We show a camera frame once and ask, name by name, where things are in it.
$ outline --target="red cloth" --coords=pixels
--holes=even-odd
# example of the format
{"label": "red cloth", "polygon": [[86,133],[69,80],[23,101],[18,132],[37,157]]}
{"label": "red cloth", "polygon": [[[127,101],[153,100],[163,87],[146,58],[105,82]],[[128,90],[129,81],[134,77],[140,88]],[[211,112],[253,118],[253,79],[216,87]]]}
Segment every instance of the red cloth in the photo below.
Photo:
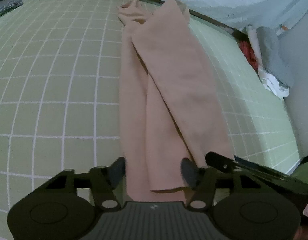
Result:
{"label": "red cloth", "polygon": [[258,64],[251,44],[247,41],[241,41],[239,43],[239,48],[243,52],[244,56],[246,57],[252,68],[257,72]]}

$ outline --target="fabric fold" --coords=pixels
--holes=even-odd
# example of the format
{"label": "fabric fold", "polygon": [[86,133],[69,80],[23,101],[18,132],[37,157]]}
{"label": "fabric fold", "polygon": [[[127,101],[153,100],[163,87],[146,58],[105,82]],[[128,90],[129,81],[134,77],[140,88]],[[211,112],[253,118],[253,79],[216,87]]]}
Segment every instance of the fabric fold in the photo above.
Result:
{"label": "fabric fold", "polygon": [[167,0],[152,14],[139,0],[118,8],[125,25],[120,77],[121,145],[135,201],[185,201],[181,160],[234,158],[208,58],[190,33],[189,10]]}

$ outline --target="round joint cover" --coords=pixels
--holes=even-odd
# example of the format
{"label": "round joint cover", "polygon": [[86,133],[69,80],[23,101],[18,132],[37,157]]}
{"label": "round joint cover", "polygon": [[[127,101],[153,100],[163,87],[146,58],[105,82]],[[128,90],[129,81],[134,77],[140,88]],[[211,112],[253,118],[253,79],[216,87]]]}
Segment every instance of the round joint cover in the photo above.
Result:
{"label": "round joint cover", "polygon": [[237,240],[293,239],[301,217],[278,193],[234,193],[213,208],[216,225]]}
{"label": "round joint cover", "polygon": [[17,240],[71,240],[84,236],[94,207],[73,193],[34,193],[16,203],[7,224]]}

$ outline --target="gray fabric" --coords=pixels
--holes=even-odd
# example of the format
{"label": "gray fabric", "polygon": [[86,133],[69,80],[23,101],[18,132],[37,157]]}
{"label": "gray fabric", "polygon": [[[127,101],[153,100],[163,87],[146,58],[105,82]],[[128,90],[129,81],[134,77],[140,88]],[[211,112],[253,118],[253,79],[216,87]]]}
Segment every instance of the gray fabric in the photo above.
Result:
{"label": "gray fabric", "polygon": [[265,71],[274,75],[280,85],[292,87],[294,85],[292,70],[288,64],[282,61],[278,54],[279,43],[275,30],[268,27],[259,27],[256,32]]}
{"label": "gray fabric", "polygon": [[23,4],[22,0],[3,0],[0,1],[0,17],[7,12],[21,6]]}

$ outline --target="green floor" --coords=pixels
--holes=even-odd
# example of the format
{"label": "green floor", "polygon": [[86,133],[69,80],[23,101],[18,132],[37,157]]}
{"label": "green floor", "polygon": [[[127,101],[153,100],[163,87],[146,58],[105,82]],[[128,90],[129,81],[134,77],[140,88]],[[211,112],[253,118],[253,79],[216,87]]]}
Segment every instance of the green floor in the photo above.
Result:
{"label": "green floor", "polygon": [[308,184],[308,162],[300,165],[292,176]]}

